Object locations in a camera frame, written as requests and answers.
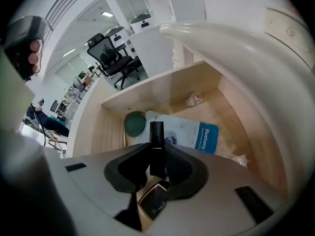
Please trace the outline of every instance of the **person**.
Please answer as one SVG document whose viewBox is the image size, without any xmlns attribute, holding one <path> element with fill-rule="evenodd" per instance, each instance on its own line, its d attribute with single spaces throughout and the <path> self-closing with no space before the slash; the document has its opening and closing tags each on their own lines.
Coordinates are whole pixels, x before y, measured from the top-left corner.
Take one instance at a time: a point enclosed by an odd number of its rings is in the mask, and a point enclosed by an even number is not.
<svg viewBox="0 0 315 236">
<path fill-rule="evenodd" d="M 58 122 L 55 119 L 50 118 L 48 115 L 46 115 L 43 110 L 42 107 L 35 107 L 33 106 L 35 109 L 35 112 L 38 116 L 38 119 L 40 120 L 40 123 L 42 124 L 42 126 L 46 129 L 49 130 L 55 130 L 57 131 L 59 134 L 68 137 L 69 136 L 69 129 L 66 128 L 65 126 L 63 126 L 60 122 Z M 32 109 L 31 106 L 29 106 L 26 115 L 31 118 L 31 119 L 36 119 L 36 116 L 34 114 L 34 111 Z"/>
</svg>

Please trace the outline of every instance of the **white cabinet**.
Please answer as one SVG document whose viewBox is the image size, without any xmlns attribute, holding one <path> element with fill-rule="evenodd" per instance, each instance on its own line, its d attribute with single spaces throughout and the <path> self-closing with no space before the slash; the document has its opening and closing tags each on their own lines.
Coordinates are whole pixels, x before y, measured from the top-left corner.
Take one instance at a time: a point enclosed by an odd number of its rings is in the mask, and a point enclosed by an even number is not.
<svg viewBox="0 0 315 236">
<path fill-rule="evenodd" d="M 284 13 L 267 9 L 265 32 L 291 48 L 310 68 L 314 66 L 314 41 L 302 23 Z"/>
</svg>

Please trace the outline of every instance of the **black holder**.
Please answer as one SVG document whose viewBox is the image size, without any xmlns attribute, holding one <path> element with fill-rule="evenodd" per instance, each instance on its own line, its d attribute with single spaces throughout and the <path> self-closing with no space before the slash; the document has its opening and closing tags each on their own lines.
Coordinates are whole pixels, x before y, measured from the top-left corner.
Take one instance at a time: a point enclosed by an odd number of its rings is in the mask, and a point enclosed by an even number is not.
<svg viewBox="0 0 315 236">
<path fill-rule="evenodd" d="M 151 175 L 162 179 L 169 177 L 167 200 L 192 197 L 208 179 L 208 169 L 202 161 L 165 144 L 161 121 L 150 123 L 150 143 L 110 161 L 104 174 L 116 190 L 136 193 L 147 183 L 148 166 Z"/>
</svg>

